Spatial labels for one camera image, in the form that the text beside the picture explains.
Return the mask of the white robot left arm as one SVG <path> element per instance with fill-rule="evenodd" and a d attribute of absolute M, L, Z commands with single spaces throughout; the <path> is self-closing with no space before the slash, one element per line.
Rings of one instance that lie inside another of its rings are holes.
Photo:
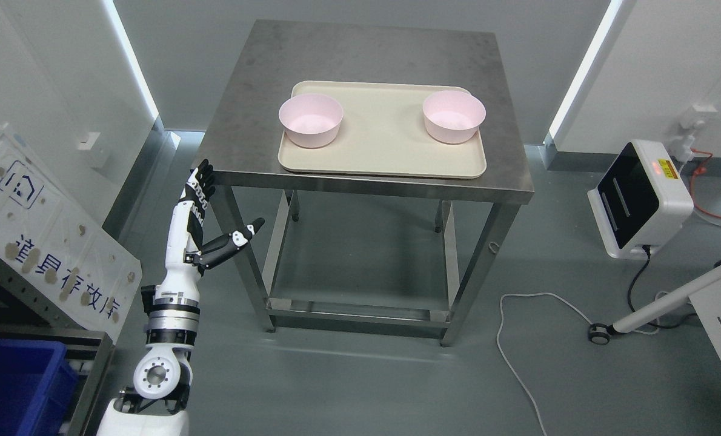
<path fill-rule="evenodd" d="M 188 435 L 188 399 L 193 372 L 191 353 L 197 336 L 198 302 L 172 294 L 160 296 L 158 285 L 140 289 L 145 350 L 133 370 L 131 385 L 111 399 L 98 435 Z"/>

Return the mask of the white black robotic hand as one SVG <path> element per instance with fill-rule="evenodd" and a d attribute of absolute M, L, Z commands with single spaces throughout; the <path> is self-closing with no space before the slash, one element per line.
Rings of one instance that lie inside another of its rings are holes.
<path fill-rule="evenodd" d="M 215 191 L 213 166 L 204 159 L 191 171 L 174 206 L 165 251 L 166 276 L 156 287 L 156 298 L 198 300 L 197 283 L 203 273 L 241 253 L 265 224 L 260 217 L 205 242 L 204 223 Z"/>

